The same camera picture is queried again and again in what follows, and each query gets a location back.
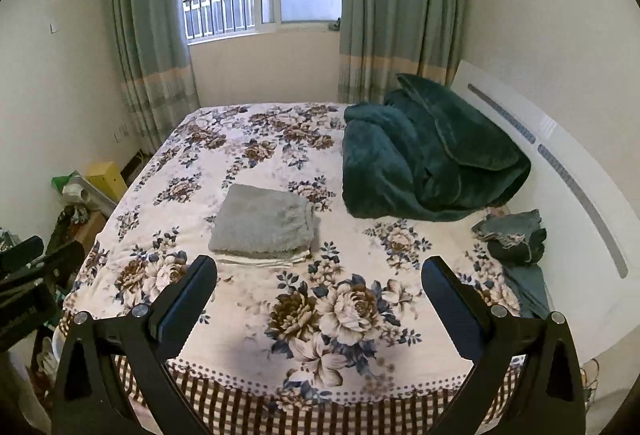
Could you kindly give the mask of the grey fluffy pants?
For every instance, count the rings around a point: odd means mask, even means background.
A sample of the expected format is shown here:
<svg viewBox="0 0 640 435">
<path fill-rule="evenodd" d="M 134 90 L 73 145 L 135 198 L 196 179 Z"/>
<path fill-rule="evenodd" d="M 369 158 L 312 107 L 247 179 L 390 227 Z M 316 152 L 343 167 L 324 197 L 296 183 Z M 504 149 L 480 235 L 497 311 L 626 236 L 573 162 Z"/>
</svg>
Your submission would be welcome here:
<svg viewBox="0 0 640 435">
<path fill-rule="evenodd" d="M 234 184 L 215 217 L 209 250 L 248 256 L 311 251 L 316 231 L 314 206 L 307 198 Z"/>
</svg>

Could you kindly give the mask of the green plastic bag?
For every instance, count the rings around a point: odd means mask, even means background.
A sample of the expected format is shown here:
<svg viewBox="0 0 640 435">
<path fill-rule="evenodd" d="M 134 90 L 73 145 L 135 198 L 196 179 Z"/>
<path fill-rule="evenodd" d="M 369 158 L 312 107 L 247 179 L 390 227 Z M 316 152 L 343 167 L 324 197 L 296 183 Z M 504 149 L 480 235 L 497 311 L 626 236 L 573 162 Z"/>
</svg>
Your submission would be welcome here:
<svg viewBox="0 0 640 435">
<path fill-rule="evenodd" d="M 51 178 L 51 185 L 60 195 L 63 195 L 65 187 L 69 184 L 75 184 L 78 176 L 79 173 L 77 171 L 68 175 L 58 175 Z"/>
</svg>

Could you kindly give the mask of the yellow box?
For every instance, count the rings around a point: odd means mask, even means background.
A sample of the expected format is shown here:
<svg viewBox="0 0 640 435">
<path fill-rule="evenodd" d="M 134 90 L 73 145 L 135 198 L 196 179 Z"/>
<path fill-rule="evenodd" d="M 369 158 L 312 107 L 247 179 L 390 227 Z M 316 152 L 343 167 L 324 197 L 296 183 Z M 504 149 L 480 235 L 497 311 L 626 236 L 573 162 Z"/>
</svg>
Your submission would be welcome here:
<svg viewBox="0 0 640 435">
<path fill-rule="evenodd" d="M 90 166 L 85 179 L 115 202 L 126 194 L 127 184 L 113 161 L 100 162 Z"/>
</svg>

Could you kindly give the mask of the white headboard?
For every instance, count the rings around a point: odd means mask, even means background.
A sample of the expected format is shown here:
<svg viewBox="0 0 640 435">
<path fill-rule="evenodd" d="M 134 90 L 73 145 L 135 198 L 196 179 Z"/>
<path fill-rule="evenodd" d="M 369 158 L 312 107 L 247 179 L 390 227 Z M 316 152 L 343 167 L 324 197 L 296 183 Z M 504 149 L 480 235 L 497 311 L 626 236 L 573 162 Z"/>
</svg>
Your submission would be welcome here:
<svg viewBox="0 0 640 435">
<path fill-rule="evenodd" d="M 638 216 L 587 150 L 513 88 L 469 62 L 451 88 L 532 162 L 509 209 L 539 211 L 550 303 L 567 318 L 579 360 L 600 355 L 639 325 Z"/>
</svg>

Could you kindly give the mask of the folded cream cloth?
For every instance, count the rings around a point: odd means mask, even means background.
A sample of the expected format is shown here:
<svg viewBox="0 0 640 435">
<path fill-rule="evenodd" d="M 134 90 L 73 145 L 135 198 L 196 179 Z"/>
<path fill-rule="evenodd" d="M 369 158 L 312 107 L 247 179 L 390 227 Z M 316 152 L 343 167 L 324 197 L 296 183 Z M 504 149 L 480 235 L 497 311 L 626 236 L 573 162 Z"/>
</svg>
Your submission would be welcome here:
<svg viewBox="0 0 640 435">
<path fill-rule="evenodd" d="M 311 258 L 309 249 L 286 252 L 268 256 L 266 253 L 261 255 L 239 255 L 224 252 L 213 252 L 213 259 L 230 265 L 255 266 L 255 267 L 291 267 L 295 264 L 305 262 Z"/>
</svg>

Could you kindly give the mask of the left green curtain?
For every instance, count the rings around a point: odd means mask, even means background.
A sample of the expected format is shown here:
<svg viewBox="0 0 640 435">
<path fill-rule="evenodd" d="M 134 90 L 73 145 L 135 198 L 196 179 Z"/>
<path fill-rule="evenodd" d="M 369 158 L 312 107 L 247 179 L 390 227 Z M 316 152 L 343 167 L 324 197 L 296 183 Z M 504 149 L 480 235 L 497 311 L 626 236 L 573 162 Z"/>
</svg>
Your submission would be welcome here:
<svg viewBox="0 0 640 435">
<path fill-rule="evenodd" d="M 182 0 L 107 0 L 120 91 L 147 154 L 200 106 Z"/>
</svg>

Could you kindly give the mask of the green curtain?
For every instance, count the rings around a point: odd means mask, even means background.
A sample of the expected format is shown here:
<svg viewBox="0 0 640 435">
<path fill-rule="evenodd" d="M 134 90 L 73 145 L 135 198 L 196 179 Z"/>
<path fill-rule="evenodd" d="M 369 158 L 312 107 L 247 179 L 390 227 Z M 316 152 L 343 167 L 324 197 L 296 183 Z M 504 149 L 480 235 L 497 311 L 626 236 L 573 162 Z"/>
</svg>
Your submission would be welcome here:
<svg viewBox="0 0 640 435">
<path fill-rule="evenodd" d="M 340 102 L 382 102 L 400 73 L 451 83 L 465 1 L 342 0 Z"/>
<path fill-rule="evenodd" d="M 120 91 L 147 154 L 200 106 L 182 0 L 107 0 Z"/>
</svg>

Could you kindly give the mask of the floral bed sheet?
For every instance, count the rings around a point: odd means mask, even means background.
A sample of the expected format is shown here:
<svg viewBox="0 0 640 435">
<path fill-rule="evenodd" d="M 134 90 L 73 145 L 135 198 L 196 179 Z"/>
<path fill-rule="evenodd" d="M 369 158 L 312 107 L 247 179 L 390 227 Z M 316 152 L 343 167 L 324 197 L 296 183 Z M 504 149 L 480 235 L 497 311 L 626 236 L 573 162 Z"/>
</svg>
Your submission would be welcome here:
<svg viewBox="0 0 640 435">
<path fill-rule="evenodd" d="M 214 434 L 423 434 L 471 365 L 422 291 L 430 256 L 522 316 L 527 308 L 472 228 L 350 215 L 342 198 L 344 109 L 238 105 L 189 114 L 118 203 L 63 311 L 122 316 L 208 250 L 235 184 L 292 192 L 314 209 L 293 263 L 220 263 L 212 297 L 168 365 Z"/>
</svg>

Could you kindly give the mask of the dark green plush blanket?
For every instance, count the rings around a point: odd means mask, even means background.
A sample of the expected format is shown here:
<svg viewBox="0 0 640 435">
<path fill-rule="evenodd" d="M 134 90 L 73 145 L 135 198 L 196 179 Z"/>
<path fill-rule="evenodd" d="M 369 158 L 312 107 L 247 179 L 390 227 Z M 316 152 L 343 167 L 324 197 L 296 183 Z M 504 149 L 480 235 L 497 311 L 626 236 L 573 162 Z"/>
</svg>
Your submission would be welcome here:
<svg viewBox="0 0 640 435">
<path fill-rule="evenodd" d="M 450 88 L 401 73 L 380 104 L 346 108 L 343 200 L 355 218 L 459 221 L 506 204 L 532 163 Z"/>
</svg>

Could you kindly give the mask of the right green curtain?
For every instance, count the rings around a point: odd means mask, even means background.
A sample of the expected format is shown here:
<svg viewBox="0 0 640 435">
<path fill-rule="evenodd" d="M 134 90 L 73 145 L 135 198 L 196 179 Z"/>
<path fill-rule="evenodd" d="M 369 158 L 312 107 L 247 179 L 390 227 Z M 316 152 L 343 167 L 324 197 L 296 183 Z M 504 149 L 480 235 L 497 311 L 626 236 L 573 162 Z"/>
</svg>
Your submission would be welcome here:
<svg viewBox="0 0 640 435">
<path fill-rule="evenodd" d="M 400 73 L 451 83 L 465 1 L 342 0 L 340 102 L 382 102 Z"/>
</svg>

